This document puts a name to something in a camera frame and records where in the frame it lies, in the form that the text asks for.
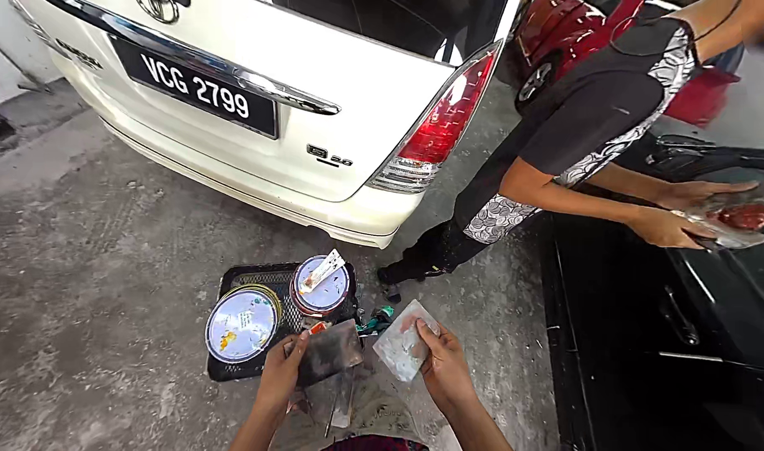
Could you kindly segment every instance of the license plate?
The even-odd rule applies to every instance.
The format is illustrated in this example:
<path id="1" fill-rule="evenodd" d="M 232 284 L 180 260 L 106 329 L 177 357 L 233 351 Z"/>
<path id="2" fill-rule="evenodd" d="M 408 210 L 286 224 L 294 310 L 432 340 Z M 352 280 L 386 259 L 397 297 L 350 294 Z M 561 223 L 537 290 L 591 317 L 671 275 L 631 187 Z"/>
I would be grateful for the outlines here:
<path id="1" fill-rule="evenodd" d="M 218 117 L 276 139 L 276 102 L 112 37 L 131 79 Z"/>

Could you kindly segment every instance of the red tail light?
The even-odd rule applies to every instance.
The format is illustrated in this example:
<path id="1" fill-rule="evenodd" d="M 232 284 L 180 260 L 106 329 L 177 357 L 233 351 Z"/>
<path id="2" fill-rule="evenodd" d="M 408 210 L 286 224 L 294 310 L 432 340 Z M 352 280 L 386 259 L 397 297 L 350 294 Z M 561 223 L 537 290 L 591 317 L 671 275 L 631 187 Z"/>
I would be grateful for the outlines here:
<path id="1" fill-rule="evenodd" d="M 457 145 L 485 91 L 501 41 L 482 49 L 446 82 L 371 184 L 398 193 L 420 193 Z"/>
<path id="2" fill-rule="evenodd" d="M 487 55 L 454 80 L 399 151 L 399 157 L 425 163 L 446 161 L 477 107 L 494 61 L 493 55 Z"/>

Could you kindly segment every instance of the paint can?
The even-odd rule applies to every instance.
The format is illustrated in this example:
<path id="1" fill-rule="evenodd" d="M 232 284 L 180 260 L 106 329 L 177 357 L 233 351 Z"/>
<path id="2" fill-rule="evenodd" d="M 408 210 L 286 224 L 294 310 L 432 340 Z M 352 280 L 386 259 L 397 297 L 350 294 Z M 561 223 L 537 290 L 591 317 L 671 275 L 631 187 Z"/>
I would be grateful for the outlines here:
<path id="1" fill-rule="evenodd" d="M 243 363 L 264 351 L 282 318 L 282 302 L 265 285 L 226 293 L 207 320 L 207 349 L 225 364 Z"/>
<path id="2" fill-rule="evenodd" d="M 341 266 L 332 273 L 324 282 L 320 282 L 310 293 L 303 293 L 301 286 L 304 280 L 321 264 L 326 255 L 316 255 L 308 258 L 296 268 L 293 279 L 290 282 L 290 297 L 296 307 L 308 316 L 324 317 L 331 313 L 348 296 L 348 271 Z"/>

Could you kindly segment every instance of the wall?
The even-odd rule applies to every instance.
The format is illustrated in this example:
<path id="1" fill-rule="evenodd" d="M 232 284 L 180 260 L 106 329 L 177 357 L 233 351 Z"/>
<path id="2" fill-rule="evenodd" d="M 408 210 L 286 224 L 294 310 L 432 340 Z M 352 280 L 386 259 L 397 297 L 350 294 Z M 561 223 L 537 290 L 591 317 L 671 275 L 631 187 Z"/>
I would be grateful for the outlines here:
<path id="1" fill-rule="evenodd" d="M 61 77 L 48 56 L 46 46 L 17 15 L 7 0 L 0 0 L 0 48 L 18 66 L 30 72 L 42 83 Z M 17 86 L 33 86 L 6 58 L 0 54 L 0 103 L 22 92 Z"/>

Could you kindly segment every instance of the white car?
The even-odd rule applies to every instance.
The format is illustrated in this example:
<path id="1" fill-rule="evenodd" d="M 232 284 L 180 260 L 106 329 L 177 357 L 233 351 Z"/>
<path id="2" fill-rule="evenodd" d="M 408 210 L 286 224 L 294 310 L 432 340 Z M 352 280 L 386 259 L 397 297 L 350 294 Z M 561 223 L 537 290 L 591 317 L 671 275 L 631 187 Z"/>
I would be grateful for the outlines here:
<path id="1" fill-rule="evenodd" d="M 518 0 L 11 0 L 157 163 L 385 248 L 471 119 Z"/>

